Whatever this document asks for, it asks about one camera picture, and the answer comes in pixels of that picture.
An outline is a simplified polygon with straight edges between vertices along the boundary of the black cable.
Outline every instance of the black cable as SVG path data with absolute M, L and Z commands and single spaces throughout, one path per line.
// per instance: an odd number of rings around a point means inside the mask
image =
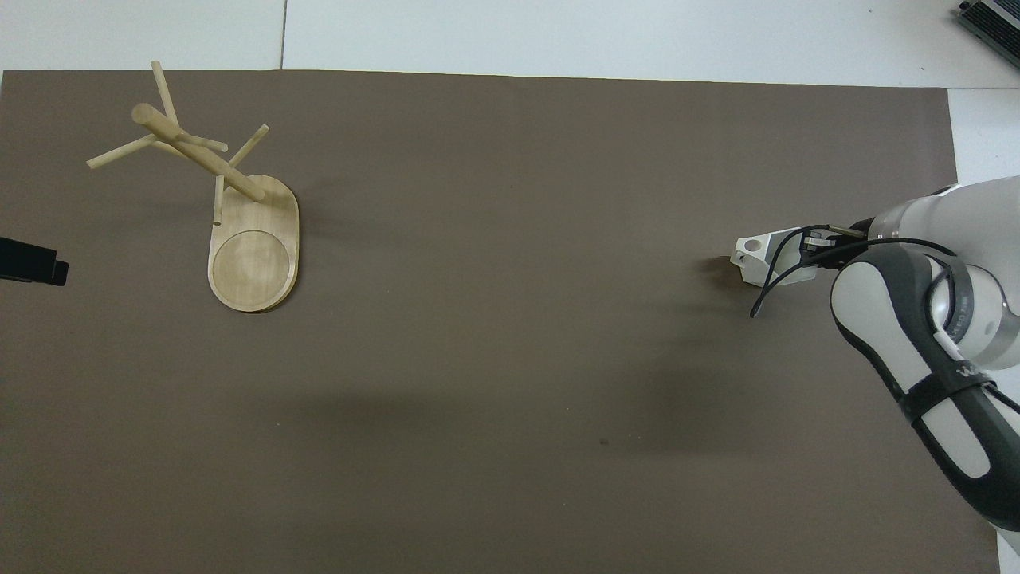
M 755 317 L 758 317 L 758 313 L 761 311 L 762 303 L 765 301 L 765 297 L 768 296 L 769 292 L 771 292 L 774 289 L 774 286 L 779 283 L 779 281 L 781 281 L 783 278 L 786 278 L 787 276 L 789 276 L 793 272 L 797 271 L 798 269 L 801 269 L 803 267 L 810 266 L 810 265 L 813 265 L 813 264 L 818 264 L 819 261 L 823 261 L 825 259 L 832 258 L 835 255 L 838 255 L 838 254 L 842 254 L 842 253 L 846 253 L 847 251 L 850 251 L 852 249 L 860 249 L 861 247 L 869 247 L 871 245 L 880 245 L 880 244 L 884 244 L 884 243 L 910 243 L 910 244 L 913 244 L 913 245 L 921 245 L 921 246 L 924 246 L 924 247 L 929 247 L 929 248 L 934 249 L 936 251 L 939 251 L 941 253 L 946 253 L 947 255 L 950 255 L 951 257 L 955 257 L 956 256 L 955 252 L 953 252 L 948 247 L 939 245 L 938 243 L 934 243 L 932 241 L 927 241 L 925 239 L 913 239 L 913 238 L 910 238 L 910 237 L 888 237 L 888 238 L 883 238 L 883 239 L 869 239 L 867 241 L 856 241 L 854 243 L 850 243 L 850 244 L 847 244 L 847 245 L 842 245 L 839 247 L 833 247 L 832 249 L 829 249 L 828 251 L 824 251 L 824 252 L 819 253 L 819 254 L 817 254 L 817 255 L 815 255 L 813 257 L 808 257 L 808 258 L 802 260 L 801 262 L 797 263 L 796 265 L 794 265 L 794 266 L 787 268 L 786 270 L 782 271 L 781 273 L 779 273 L 779 276 L 777 276 L 775 278 L 775 280 L 772 280 L 771 282 L 765 282 L 764 284 L 762 284 L 762 293 L 761 293 L 760 296 L 758 296 L 758 301 L 755 302 L 754 307 L 751 308 L 751 318 L 754 319 Z
M 932 302 L 932 300 L 935 299 L 935 290 L 938 289 L 938 281 L 941 280 L 941 279 L 944 279 L 944 278 L 947 280 L 947 283 L 948 283 L 948 286 L 949 286 L 949 290 L 950 290 L 950 298 L 949 298 L 949 300 L 950 300 L 950 306 L 951 306 L 950 312 L 946 315 L 946 322 L 942 324 L 942 329 L 946 329 L 946 326 L 949 324 L 950 319 L 953 317 L 953 311 L 954 311 L 954 308 L 956 307 L 955 304 L 954 304 L 955 298 L 953 297 L 953 269 L 952 268 L 950 268 L 949 266 L 942 266 L 942 270 L 938 271 L 938 274 L 936 274 L 931 279 L 931 282 L 928 282 L 928 289 L 925 290 L 925 292 L 924 292 L 924 306 L 925 306 L 925 308 L 927 308 L 929 310 L 931 309 L 931 302 Z M 928 317 L 928 327 L 930 327 L 931 328 L 931 332 L 934 333 L 936 331 L 936 329 L 935 329 L 935 318 L 932 317 L 930 313 L 927 314 L 927 317 Z
M 1003 405 L 1009 407 L 1010 409 L 1016 411 L 1017 413 L 1020 413 L 1020 405 L 1017 405 L 1016 402 L 1014 402 L 1012 399 L 1006 397 L 1006 394 L 999 390 L 999 387 L 996 386 L 994 383 L 984 384 L 981 386 L 981 388 L 988 392 L 988 395 L 990 395 L 991 397 L 994 397 L 996 399 L 1001 401 Z
M 769 261 L 769 263 L 768 263 L 768 272 L 765 273 L 765 280 L 762 281 L 762 291 L 758 295 L 758 301 L 755 302 L 755 307 L 756 308 L 760 308 L 761 307 L 761 301 L 765 299 L 765 294 L 767 294 L 768 291 L 771 290 L 771 286 L 769 286 L 768 283 L 772 280 L 772 273 L 775 272 L 775 263 L 776 263 L 776 261 L 779 260 L 779 254 L 782 253 L 782 248 L 786 245 L 786 243 L 790 239 L 793 239 L 794 236 L 796 236 L 796 234 L 800 234 L 803 238 L 804 233 L 807 232 L 807 231 L 809 231 L 809 230 L 813 230 L 813 229 L 816 229 L 816 228 L 828 228 L 828 226 L 829 225 L 827 225 L 827 224 L 805 225 L 805 226 L 802 226 L 802 227 L 795 228 L 794 230 L 787 232 L 786 236 L 782 238 L 782 241 L 779 242 L 779 247 L 772 254 L 772 260 Z M 756 315 L 756 313 L 752 310 L 752 312 L 751 312 L 751 318 L 754 319 L 755 315 Z

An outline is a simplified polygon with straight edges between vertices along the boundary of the black object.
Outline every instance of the black object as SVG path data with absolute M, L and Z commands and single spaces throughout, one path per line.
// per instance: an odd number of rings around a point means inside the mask
M 981 0 L 960 4 L 957 18 L 982 42 L 1020 67 L 1020 0 Z
M 0 237 L 0 278 L 63 285 L 67 263 L 53 249 Z
M 928 307 L 929 257 L 902 245 L 878 245 L 850 264 L 857 262 L 868 263 L 881 273 L 896 314 L 896 324 L 931 374 L 905 394 L 905 385 L 896 380 L 870 344 L 836 319 L 839 332 L 878 371 L 928 453 L 964 500 L 991 524 L 1011 532 L 1020 531 L 1020 459 L 1016 456 L 1020 453 L 1020 438 L 984 393 L 987 390 L 988 395 L 1000 397 L 998 390 L 992 393 L 996 389 L 992 379 L 975 365 L 951 357 L 935 340 L 937 329 Z M 965 298 L 955 297 L 956 305 L 960 306 Z M 908 387 L 912 385 L 911 381 L 904 383 Z M 928 409 L 947 399 L 956 406 L 988 460 L 988 470 L 979 477 L 960 469 L 921 418 Z M 1012 402 L 1006 405 L 1016 409 Z

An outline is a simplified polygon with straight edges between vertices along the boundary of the wooden base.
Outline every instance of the wooden base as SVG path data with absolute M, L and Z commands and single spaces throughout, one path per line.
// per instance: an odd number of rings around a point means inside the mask
M 245 313 L 283 302 L 298 277 L 298 201 L 275 177 L 251 175 L 265 191 L 254 202 L 223 190 L 220 224 L 209 242 L 209 285 L 222 304 Z

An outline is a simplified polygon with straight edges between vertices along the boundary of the black device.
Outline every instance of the black device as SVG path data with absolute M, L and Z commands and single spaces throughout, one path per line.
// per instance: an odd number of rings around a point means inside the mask
M 53 249 L 0 237 L 0 278 L 62 285 L 67 266 Z
M 960 4 L 964 28 L 1020 67 L 1020 0 L 980 0 Z

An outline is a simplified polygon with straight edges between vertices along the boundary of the black strap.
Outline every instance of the black strap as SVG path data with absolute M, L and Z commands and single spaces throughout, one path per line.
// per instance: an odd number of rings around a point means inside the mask
M 957 361 L 947 369 L 921 379 L 921 382 L 911 387 L 898 403 L 907 420 L 913 425 L 942 401 L 964 389 L 985 384 L 994 386 L 996 383 L 973 363 Z

